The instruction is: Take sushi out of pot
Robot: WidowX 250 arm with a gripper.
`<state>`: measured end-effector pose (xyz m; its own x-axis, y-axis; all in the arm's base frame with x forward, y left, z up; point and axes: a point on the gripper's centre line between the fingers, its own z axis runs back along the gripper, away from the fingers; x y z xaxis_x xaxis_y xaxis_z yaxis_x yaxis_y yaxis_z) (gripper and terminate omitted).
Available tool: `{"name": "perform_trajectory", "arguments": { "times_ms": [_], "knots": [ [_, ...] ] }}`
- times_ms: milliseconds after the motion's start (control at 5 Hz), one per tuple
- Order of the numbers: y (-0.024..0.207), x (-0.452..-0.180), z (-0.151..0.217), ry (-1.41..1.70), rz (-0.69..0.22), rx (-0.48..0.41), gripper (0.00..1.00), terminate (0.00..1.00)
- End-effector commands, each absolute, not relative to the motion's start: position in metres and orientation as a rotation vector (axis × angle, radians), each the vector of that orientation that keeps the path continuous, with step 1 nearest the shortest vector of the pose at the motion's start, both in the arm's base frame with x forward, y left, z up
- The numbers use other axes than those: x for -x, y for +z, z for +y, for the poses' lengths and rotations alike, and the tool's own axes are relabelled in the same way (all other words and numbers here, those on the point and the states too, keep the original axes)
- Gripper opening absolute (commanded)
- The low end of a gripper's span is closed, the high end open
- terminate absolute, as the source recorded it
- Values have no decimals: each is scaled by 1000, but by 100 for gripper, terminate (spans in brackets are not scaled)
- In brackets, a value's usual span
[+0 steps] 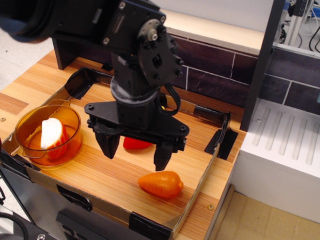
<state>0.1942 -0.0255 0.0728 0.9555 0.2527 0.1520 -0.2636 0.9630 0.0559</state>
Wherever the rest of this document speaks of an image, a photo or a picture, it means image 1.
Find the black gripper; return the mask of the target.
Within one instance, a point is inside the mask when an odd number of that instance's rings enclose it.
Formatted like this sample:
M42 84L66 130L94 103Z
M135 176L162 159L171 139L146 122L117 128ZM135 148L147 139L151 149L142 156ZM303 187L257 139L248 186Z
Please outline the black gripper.
M154 103L132 107L116 101L93 102L84 111L89 115L88 127L107 158L114 158L120 136L142 140L157 145L153 158L157 172L166 168L172 153L185 149L190 132L186 124L157 110Z

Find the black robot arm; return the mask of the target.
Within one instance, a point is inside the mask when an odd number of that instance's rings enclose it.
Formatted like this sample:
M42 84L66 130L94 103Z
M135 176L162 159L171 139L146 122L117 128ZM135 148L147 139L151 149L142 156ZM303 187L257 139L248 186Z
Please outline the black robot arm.
M109 51L114 70L114 101L89 103L88 126L108 158L120 137L155 144L154 165L166 168L173 153L183 151L189 128L164 110L164 87L177 106L181 100L171 81L182 75L183 60L168 34L166 15L149 0L3 0L0 27L14 40L37 43L52 38Z

